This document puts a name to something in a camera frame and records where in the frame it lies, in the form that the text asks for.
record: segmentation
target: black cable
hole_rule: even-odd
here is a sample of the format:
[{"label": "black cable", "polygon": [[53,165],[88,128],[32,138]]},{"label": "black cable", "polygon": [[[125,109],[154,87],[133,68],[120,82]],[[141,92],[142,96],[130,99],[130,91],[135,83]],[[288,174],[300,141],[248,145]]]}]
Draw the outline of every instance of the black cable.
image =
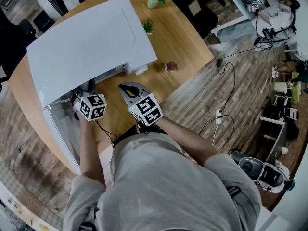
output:
[{"label": "black cable", "polygon": [[145,132],[142,131],[141,127],[138,124],[138,120],[137,119],[136,119],[136,126],[139,127],[139,130],[141,131],[141,133],[143,133],[145,135],[148,135],[150,133],[150,132],[145,133]]},{"label": "black cable", "polygon": [[203,129],[205,128],[205,126],[206,126],[207,124],[209,124],[211,121],[214,121],[214,120],[216,120],[216,118],[213,119],[213,120],[208,121],[207,123],[205,123],[205,125],[203,126],[203,128],[202,128],[201,131],[199,132],[199,135],[200,135],[200,133],[203,131]]},{"label": "black cable", "polygon": [[231,133],[230,137],[228,138],[228,141],[225,143],[225,145],[226,145],[226,144],[228,144],[228,143],[229,143],[229,140],[231,139],[231,137],[232,137],[232,135],[233,135],[233,133],[234,133],[235,122],[234,122],[234,119],[233,119],[233,117],[232,117],[231,115],[222,115],[222,116],[221,116],[221,118],[223,118],[224,116],[228,116],[228,117],[230,117],[230,118],[232,119],[232,121],[233,121],[233,129],[232,129],[232,133]]},{"label": "black cable", "polygon": [[114,133],[108,132],[107,130],[103,129],[102,126],[99,124],[99,122],[98,122],[97,120],[95,120],[95,122],[96,122],[97,125],[100,127],[100,129],[101,129],[102,131],[104,131],[104,132],[108,135],[108,137],[109,137],[109,139],[110,139],[110,141],[111,141],[112,147],[114,147],[114,141],[111,139],[111,137],[110,137],[109,134],[115,135],[115,136],[116,136],[116,137],[115,137],[115,140],[117,140],[117,135],[114,134]]},{"label": "black cable", "polygon": [[220,72],[218,71],[218,69],[217,69],[217,72],[218,72],[220,75],[223,75],[223,73],[224,73],[225,70],[226,70],[226,65],[227,65],[227,64],[231,64],[232,67],[233,67],[234,83],[233,83],[233,89],[232,89],[232,91],[231,91],[231,93],[230,93],[230,95],[229,95],[227,101],[225,102],[225,105],[224,105],[223,108],[220,110],[220,112],[223,112],[223,111],[225,110],[226,105],[227,105],[227,102],[229,101],[229,99],[230,99],[230,97],[232,96],[232,94],[233,94],[233,92],[234,92],[234,89],[235,89],[235,68],[234,68],[234,65],[233,65],[231,62],[227,62],[227,63],[225,64],[224,70],[223,70],[222,73],[220,73]]},{"label": "black cable", "polygon": [[[284,40],[284,39],[279,40],[279,41],[275,41],[274,43],[282,42],[283,40]],[[254,49],[257,49],[257,48],[260,48],[260,47],[261,47],[261,46],[255,46],[254,48],[251,48],[251,49],[248,49],[248,50],[244,50],[244,51],[241,51],[241,52],[236,52],[236,53],[234,53],[234,54],[232,54],[232,55],[225,56],[225,57],[221,58],[221,60],[223,60],[223,59],[225,59],[225,58],[227,58],[227,57],[234,56],[234,55],[236,55],[236,54],[241,54],[241,53],[246,52],[246,51],[251,51],[251,50],[254,50]]]},{"label": "black cable", "polygon": [[260,36],[259,36],[259,33],[258,33],[258,30],[257,30],[257,22],[258,22],[258,17],[259,17],[259,10],[258,11],[256,11],[256,33],[257,33],[257,38],[260,38]]},{"label": "black cable", "polygon": [[286,177],[284,172],[283,172],[283,169],[280,168],[280,167],[277,167],[276,165],[272,164],[276,169],[278,169],[280,172],[282,172],[283,176],[287,179],[287,180],[290,180],[290,177]]},{"label": "black cable", "polygon": [[287,62],[287,60],[282,60],[282,59],[278,58],[277,56],[274,56],[274,57],[276,57],[279,61],[282,61],[282,62],[284,62],[284,63]]},{"label": "black cable", "polygon": [[271,48],[273,48],[273,45],[274,45],[274,43],[276,43],[276,42],[279,42],[279,41],[274,41],[274,40],[271,40],[271,42],[268,40],[268,42],[267,43],[269,43],[271,46],[268,46],[268,47],[262,47],[261,48],[261,50],[262,51],[265,51],[265,50],[270,50]]}]

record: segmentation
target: cable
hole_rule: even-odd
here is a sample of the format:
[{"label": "cable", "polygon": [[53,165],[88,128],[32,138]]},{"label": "cable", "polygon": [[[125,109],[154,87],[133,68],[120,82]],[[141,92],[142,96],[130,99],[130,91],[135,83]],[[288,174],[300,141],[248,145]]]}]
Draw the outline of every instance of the cable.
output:
[{"label": "cable", "polygon": [[[254,48],[251,48],[251,49],[245,50],[245,51],[251,51],[251,50],[254,50],[254,49],[256,49],[256,48],[259,48],[259,47],[254,47]],[[241,54],[241,53],[243,53],[243,52],[245,52],[245,51],[237,52],[237,53],[234,53],[234,54],[232,54],[232,55],[230,55],[230,56],[234,56],[234,55],[236,55],[236,54]]]},{"label": "cable", "polygon": [[282,61],[282,62],[284,62],[284,63],[286,63],[287,62],[287,60],[281,60],[280,58],[278,58],[277,56],[274,56],[274,57],[276,57],[279,61]]},{"label": "cable", "polygon": [[283,172],[283,169],[280,168],[280,167],[277,167],[276,165],[272,164],[275,168],[277,168],[280,172],[282,172],[283,176],[287,179],[287,180],[290,180],[290,177],[286,177],[284,172]]},{"label": "cable", "polygon": [[232,89],[232,91],[231,91],[231,93],[230,93],[230,95],[229,95],[227,101],[225,102],[225,105],[224,105],[223,108],[220,110],[220,112],[223,112],[223,111],[225,110],[226,105],[227,105],[227,102],[229,101],[229,99],[230,99],[230,97],[232,96],[232,94],[233,94],[233,92],[234,92],[234,89],[235,89],[235,68],[234,68],[234,65],[233,65],[231,62],[227,62],[227,63],[224,65],[224,70],[223,70],[222,73],[220,73],[220,72],[218,71],[218,69],[217,69],[217,72],[218,72],[220,75],[223,75],[223,73],[224,73],[225,70],[226,70],[226,65],[227,65],[227,64],[231,64],[232,67],[233,67],[234,83],[233,83],[233,89]]},{"label": "cable", "polygon": [[217,124],[216,129],[215,129],[215,133],[214,133],[214,138],[213,138],[212,145],[214,145],[214,139],[215,139],[215,135],[216,135],[217,128],[218,128],[218,124]]},{"label": "cable", "polygon": [[[233,117],[232,117],[231,115],[222,115],[222,116],[218,116],[217,118],[223,118],[224,116],[230,117],[230,118],[232,119],[232,122],[233,122],[232,133],[231,133],[230,137],[228,138],[227,142],[225,143],[225,145],[226,145],[226,144],[229,143],[231,137],[233,136],[234,127],[235,127],[235,122],[234,122],[234,119],[233,119]],[[203,131],[203,129],[205,128],[205,126],[206,126],[207,124],[209,124],[211,121],[214,121],[214,120],[216,120],[216,118],[213,119],[213,120],[208,121],[208,122],[203,126],[203,128],[201,129],[201,131],[199,132],[199,135],[200,135],[200,133]]]},{"label": "cable", "polygon": [[257,22],[258,22],[258,17],[259,17],[259,10],[258,11],[256,11],[256,33],[257,33],[257,38],[260,38],[260,36],[259,36],[259,33],[258,33],[258,30],[257,30]]},{"label": "cable", "polygon": [[199,132],[199,135],[200,135],[200,133],[203,131],[203,129],[205,128],[205,126],[206,126],[207,124],[209,124],[211,121],[214,121],[214,120],[216,120],[216,118],[213,119],[213,120],[208,121],[207,123],[205,123],[205,125],[203,126],[203,128],[202,128],[201,131]]},{"label": "cable", "polygon": [[136,126],[139,127],[139,130],[141,131],[141,133],[144,133],[145,135],[148,135],[150,133],[150,132],[145,133],[145,132],[142,131],[141,127],[138,124],[138,120],[137,119],[136,119]]},{"label": "cable", "polygon": [[225,143],[225,145],[226,145],[226,144],[228,144],[228,143],[229,143],[229,140],[231,139],[231,137],[232,137],[232,135],[233,135],[233,133],[234,133],[235,122],[234,122],[234,119],[233,119],[233,117],[232,117],[231,115],[222,115],[222,116],[221,116],[221,118],[223,118],[224,116],[228,116],[228,117],[230,117],[230,118],[232,119],[232,121],[233,121],[233,129],[232,129],[232,133],[231,133],[230,137],[228,138],[227,142]]},{"label": "cable", "polygon": [[109,137],[109,139],[110,139],[110,141],[111,141],[112,147],[114,147],[114,141],[111,139],[111,137],[110,137],[109,134],[115,135],[115,140],[117,140],[117,135],[114,134],[114,133],[108,132],[107,130],[103,129],[102,126],[99,124],[99,122],[98,122],[97,120],[95,120],[95,122],[96,122],[97,125],[100,127],[100,129],[101,129],[102,131],[104,131],[104,132],[108,135],[108,137]]}]

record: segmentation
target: sticker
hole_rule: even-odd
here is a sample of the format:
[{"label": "sticker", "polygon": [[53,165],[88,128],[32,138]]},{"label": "sticker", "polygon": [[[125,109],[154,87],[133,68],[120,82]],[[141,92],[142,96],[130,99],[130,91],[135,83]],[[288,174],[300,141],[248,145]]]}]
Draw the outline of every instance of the sticker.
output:
[{"label": "sticker", "polygon": [[87,97],[87,99],[89,100],[90,104],[93,107],[105,104],[99,95],[97,95],[97,96],[89,96],[89,97]]},{"label": "sticker", "polygon": [[105,107],[93,109],[91,120],[98,119],[103,116]]},{"label": "sticker", "polygon": [[90,108],[83,100],[81,101],[80,111],[87,119],[89,118]]},{"label": "sticker", "polygon": [[254,2],[254,3],[252,4],[252,6],[253,6],[255,9],[258,9],[258,8],[259,8],[259,4],[257,4],[256,2]]},{"label": "sticker", "polygon": [[146,112],[156,107],[155,103],[152,101],[150,97],[146,97],[140,103],[136,104],[140,112],[144,115]]},{"label": "sticker", "polygon": [[162,115],[160,114],[160,111],[158,108],[154,109],[152,112],[150,112],[149,114],[147,114],[144,118],[145,120],[151,124],[154,121],[156,121],[157,119],[159,119]]}]

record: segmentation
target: white pot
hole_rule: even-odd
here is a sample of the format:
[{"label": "white pot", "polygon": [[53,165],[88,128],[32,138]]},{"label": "white pot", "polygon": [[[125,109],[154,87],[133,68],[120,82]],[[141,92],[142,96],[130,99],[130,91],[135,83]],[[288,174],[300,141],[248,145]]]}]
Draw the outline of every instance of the white pot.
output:
[{"label": "white pot", "polygon": [[158,1],[157,0],[148,0],[148,8],[153,9],[157,6]]}]

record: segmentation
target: printer lid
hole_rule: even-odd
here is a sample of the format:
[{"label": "printer lid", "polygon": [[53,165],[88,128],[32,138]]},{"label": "printer lid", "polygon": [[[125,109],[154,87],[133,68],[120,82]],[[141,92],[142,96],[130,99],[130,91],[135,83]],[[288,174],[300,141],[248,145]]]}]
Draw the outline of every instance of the printer lid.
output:
[{"label": "printer lid", "polygon": [[129,0],[110,0],[47,31],[27,48],[42,107],[117,66],[157,60]]}]

